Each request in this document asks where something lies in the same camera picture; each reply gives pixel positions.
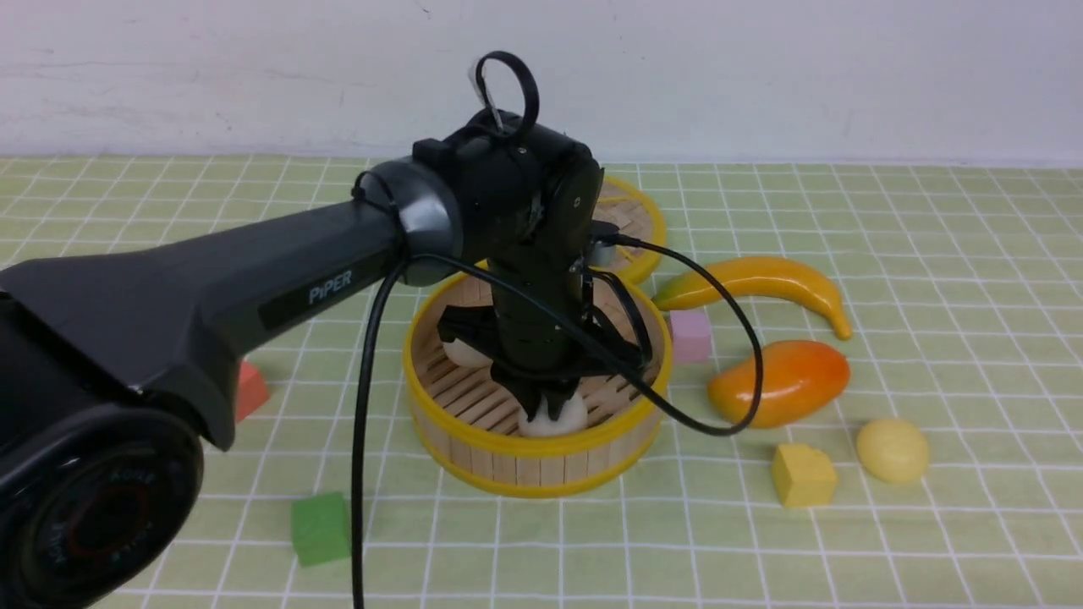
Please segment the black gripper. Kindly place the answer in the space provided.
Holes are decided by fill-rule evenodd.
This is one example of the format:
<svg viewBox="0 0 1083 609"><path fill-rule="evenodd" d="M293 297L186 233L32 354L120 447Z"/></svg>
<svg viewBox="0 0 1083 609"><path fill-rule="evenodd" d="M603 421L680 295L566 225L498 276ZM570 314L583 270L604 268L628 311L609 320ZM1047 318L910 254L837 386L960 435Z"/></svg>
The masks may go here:
<svg viewBox="0 0 1083 609"><path fill-rule="evenodd" d="M580 422L580 379L640 379L645 371L645 318L618 274L587 265L580 255L552 262L542 254L491 258L468 274L490 285L492 302L449 304L438 318L438 336L491 360L492 379L518 394L520 419L545 413L548 392L550 422ZM634 339L595 304L595 281L618 298Z"/></svg>

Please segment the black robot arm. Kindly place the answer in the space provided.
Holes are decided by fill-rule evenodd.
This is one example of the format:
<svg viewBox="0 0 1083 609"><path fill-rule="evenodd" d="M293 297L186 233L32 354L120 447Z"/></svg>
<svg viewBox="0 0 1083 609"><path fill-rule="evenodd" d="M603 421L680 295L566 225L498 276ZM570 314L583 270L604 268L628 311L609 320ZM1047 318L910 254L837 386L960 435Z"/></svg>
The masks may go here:
<svg viewBox="0 0 1083 609"><path fill-rule="evenodd" d="M587 269L602 169L579 141L500 112L356 178L351 198L131 252L3 271L3 606L86 608L158 558L227 450L242 359L374 283L487 263L488 307L441 339L492 360L530 414L580 379L642 381Z"/></svg>

